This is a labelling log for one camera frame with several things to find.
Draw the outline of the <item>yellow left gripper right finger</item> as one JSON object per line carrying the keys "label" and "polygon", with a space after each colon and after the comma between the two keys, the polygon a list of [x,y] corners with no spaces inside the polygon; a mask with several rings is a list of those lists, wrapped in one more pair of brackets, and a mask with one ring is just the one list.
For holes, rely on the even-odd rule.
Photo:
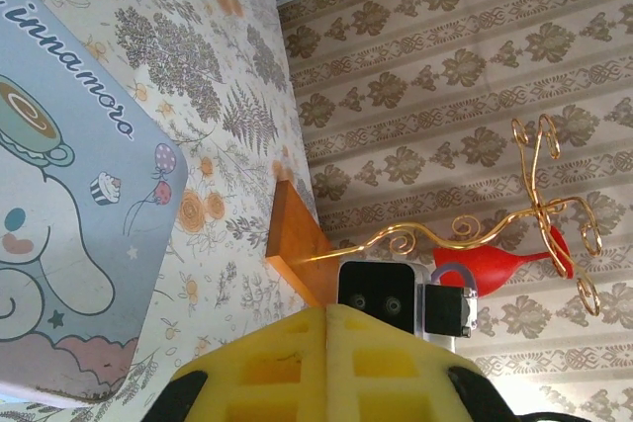
{"label": "yellow left gripper right finger", "polygon": [[345,305],[325,318],[327,422],[517,422],[471,360]]}

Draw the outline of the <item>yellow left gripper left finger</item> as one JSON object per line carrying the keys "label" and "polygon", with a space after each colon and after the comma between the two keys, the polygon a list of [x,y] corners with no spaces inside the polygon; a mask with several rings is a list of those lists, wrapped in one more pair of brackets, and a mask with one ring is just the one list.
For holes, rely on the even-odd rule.
{"label": "yellow left gripper left finger", "polygon": [[326,313],[308,308],[174,373],[142,422],[326,422]]}

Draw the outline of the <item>blue cartoon tin box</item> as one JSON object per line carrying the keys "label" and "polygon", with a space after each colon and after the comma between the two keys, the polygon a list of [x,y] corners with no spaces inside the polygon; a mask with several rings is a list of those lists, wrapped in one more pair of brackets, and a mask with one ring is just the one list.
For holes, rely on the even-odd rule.
{"label": "blue cartoon tin box", "polygon": [[186,180],[178,147],[41,0],[0,0],[0,403],[118,391]]}

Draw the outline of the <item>red plastic wine glass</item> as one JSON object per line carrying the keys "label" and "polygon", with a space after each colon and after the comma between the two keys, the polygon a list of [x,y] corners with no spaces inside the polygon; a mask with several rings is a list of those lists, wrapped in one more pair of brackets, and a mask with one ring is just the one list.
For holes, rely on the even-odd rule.
{"label": "red plastic wine glass", "polygon": [[547,251],[516,255],[491,245],[469,250],[435,248],[432,255],[443,286],[477,289],[479,296],[498,290],[525,264],[545,258],[554,262]]}

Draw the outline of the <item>wooden base block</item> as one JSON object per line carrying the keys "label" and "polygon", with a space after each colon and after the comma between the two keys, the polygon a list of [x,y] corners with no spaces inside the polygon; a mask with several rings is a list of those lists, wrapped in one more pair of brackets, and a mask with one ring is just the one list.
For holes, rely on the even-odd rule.
{"label": "wooden base block", "polygon": [[288,181],[276,184],[265,258],[309,306],[337,302],[339,259]]}

